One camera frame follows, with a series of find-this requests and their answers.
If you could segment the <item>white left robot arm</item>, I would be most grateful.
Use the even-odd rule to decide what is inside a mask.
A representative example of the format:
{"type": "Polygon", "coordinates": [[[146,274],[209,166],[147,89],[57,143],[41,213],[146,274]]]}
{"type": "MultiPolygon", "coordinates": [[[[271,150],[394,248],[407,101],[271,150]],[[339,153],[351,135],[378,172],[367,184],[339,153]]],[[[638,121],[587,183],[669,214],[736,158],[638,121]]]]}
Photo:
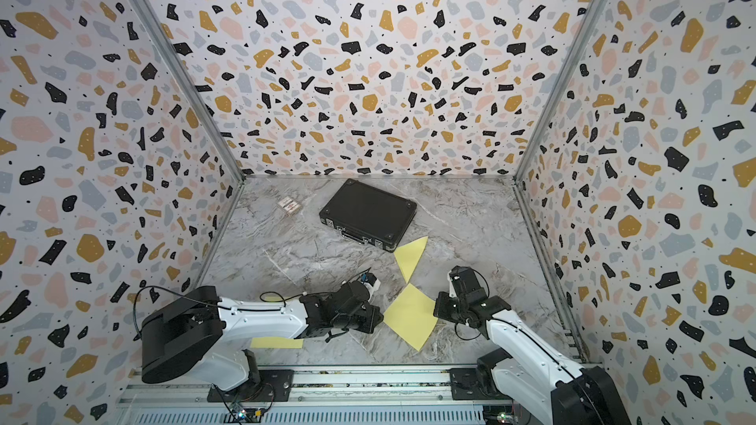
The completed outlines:
{"type": "Polygon", "coordinates": [[[148,316],[142,323],[141,377],[163,384],[188,375],[234,392],[257,381],[254,338],[326,338],[355,331],[372,334],[383,321],[371,303],[379,279],[370,272],[334,292],[305,293],[291,300],[245,302],[201,286],[148,316]]]}

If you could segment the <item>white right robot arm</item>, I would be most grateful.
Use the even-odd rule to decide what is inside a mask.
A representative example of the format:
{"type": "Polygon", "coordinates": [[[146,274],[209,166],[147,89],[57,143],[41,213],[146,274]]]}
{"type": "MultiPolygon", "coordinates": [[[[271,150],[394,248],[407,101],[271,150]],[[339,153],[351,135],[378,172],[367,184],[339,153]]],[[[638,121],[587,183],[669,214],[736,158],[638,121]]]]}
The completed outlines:
{"type": "Polygon", "coordinates": [[[436,298],[439,320],[478,332],[495,345],[474,368],[454,369],[455,399],[510,399],[543,424],[628,424],[610,374],[580,364],[535,333],[487,280],[470,267],[448,273],[449,290],[436,298]]]}

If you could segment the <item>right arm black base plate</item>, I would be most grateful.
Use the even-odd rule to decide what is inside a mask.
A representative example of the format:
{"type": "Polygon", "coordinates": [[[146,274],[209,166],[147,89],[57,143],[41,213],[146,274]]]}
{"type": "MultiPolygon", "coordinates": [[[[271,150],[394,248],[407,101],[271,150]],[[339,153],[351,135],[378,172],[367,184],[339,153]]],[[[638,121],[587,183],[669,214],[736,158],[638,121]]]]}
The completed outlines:
{"type": "Polygon", "coordinates": [[[476,368],[449,370],[452,399],[454,401],[505,401],[509,399],[478,372],[476,368]]]}

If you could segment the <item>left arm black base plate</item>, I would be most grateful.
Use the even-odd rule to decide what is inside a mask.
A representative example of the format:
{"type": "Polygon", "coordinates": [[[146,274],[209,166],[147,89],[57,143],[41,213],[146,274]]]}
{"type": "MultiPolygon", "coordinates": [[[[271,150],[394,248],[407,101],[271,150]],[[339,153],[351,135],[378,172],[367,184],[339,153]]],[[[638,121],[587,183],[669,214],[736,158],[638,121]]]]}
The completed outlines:
{"type": "Polygon", "coordinates": [[[253,373],[235,389],[223,392],[212,387],[207,395],[208,403],[285,403],[289,400],[295,372],[291,369],[264,369],[253,373]]]}

